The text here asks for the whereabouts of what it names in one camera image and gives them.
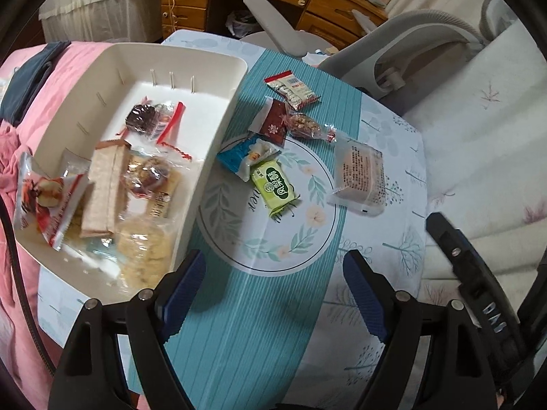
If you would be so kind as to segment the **brown sandwich cracker pack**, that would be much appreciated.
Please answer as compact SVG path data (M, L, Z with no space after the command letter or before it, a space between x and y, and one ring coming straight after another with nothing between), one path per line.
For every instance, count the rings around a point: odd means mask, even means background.
M126 205L122 176L127 171L131 145L121 139L99 142L88 172L81 238L110 237Z

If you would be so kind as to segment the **pink blanket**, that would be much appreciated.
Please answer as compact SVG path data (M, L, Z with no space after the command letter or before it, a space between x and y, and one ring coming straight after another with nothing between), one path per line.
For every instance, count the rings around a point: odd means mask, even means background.
M15 127L1 122L1 197L9 215L19 214L16 228L23 223L40 231L37 216L25 214L19 208L21 155L34 153L67 94L108 47L108 43L72 43L61 54L21 123ZM52 376L38 353L22 312L5 235L1 236L1 359L28 401L37 409L46 409Z

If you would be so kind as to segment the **teal white patterned tablecloth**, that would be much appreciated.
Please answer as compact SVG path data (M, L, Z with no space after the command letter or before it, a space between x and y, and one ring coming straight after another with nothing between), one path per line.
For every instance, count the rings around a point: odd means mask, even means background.
M241 142L267 94L265 78L292 70L319 101L310 115L383 154L386 207L367 217L331 205L335 157L321 141L287 138L279 164L297 200L271 216L259 191L220 165L211 171L190 244L207 273L167 351L199 409L269 409L278 402L351 409L382 354L342 264L356 250L397 288L416 293L424 258L422 139L367 95L253 44L179 31L174 46L237 56L249 72L224 147Z

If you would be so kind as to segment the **red white bread bag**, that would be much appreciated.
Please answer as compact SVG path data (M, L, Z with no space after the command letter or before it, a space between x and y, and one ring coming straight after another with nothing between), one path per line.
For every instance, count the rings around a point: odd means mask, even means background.
M31 154L23 153L19 159L14 229L34 229L50 248L59 251L88 184L86 171L50 177Z

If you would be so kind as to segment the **green snack pack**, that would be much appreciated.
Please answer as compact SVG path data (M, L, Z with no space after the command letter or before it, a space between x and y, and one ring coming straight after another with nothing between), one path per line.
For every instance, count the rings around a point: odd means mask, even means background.
M253 167L250 177L268 208L270 218L299 198L277 160L268 160Z

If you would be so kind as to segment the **red white striped snack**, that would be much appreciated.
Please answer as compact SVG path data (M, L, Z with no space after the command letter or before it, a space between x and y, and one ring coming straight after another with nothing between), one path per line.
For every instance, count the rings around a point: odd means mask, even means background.
M264 82L294 109L301 110L320 100L312 89L287 70L264 79Z

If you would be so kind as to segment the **dark nut cake pack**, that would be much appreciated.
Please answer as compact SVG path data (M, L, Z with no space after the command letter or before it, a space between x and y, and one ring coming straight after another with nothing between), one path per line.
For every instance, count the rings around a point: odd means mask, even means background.
M150 134L158 119L156 107L150 104L137 104L132 107L125 119L125 126L132 132Z

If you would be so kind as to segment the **beige cake clear pack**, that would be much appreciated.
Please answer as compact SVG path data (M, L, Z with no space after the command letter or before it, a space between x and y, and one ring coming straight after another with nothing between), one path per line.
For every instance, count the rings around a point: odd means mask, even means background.
M360 215L382 214L386 203L383 154L365 143L338 136L334 157L334 189L327 202Z

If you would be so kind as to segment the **navy blue cloth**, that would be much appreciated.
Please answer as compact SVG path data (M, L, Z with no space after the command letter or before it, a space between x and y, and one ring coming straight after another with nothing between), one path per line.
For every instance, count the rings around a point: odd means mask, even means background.
M48 43L14 72L1 102L1 120L13 127L21 124L60 56L70 45L70 41Z

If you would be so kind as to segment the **blue white snack pack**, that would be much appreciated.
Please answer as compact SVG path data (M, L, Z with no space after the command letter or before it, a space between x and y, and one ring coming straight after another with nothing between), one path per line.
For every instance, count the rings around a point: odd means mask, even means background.
M220 152L217 159L226 169L244 182L250 180L251 169L281 152L278 145L253 135Z

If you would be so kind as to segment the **crumbly cookie clear pack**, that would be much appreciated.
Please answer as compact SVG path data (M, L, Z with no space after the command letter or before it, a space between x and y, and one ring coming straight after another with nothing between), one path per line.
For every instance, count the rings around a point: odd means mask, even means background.
M175 226L172 220L148 215L125 215L116 225L114 240L119 278L125 291L154 289L169 271Z

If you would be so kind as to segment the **grey office chair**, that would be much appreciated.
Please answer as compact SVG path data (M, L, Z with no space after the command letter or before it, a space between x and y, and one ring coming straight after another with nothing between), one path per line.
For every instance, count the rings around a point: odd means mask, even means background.
M323 40L293 29L268 0L243 2L262 27L244 38L247 43L302 59ZM462 43L472 55L485 46L480 33L456 16L418 9L373 28L355 43L327 56L318 69L379 100L405 85L404 74L419 56L454 43Z

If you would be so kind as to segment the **dark red snowflake snack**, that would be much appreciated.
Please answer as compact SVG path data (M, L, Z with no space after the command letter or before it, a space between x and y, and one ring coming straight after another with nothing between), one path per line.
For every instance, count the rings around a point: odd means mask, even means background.
M265 102L249 126L249 132L259 134L280 147L284 146L286 136L285 104L266 96Z

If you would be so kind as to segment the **clear nut bar pack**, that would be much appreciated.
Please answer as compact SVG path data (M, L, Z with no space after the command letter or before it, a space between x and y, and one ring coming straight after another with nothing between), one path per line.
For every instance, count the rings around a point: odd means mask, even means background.
M283 118L288 134L304 140L336 141L336 129L331 125L321 125L302 113L286 114Z

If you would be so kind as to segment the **white plastic storage bin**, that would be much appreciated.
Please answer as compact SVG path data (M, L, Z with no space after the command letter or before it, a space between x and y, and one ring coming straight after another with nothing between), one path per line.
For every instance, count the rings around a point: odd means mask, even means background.
M246 62L236 56L152 43L117 43L82 73L32 156L50 177L88 174L96 145L109 140L128 142L130 154L171 161L182 180L166 217L175 226L170 272L186 253L214 156L247 71ZM137 104L156 107L157 124L150 134L125 126ZM126 189L125 195L126 205L116 225L122 216L146 215L145 199L134 198ZM34 229L15 230L17 241L44 269L84 296L105 304L125 301L133 293L121 285L115 231L110 237L80 237L84 197L59 251Z

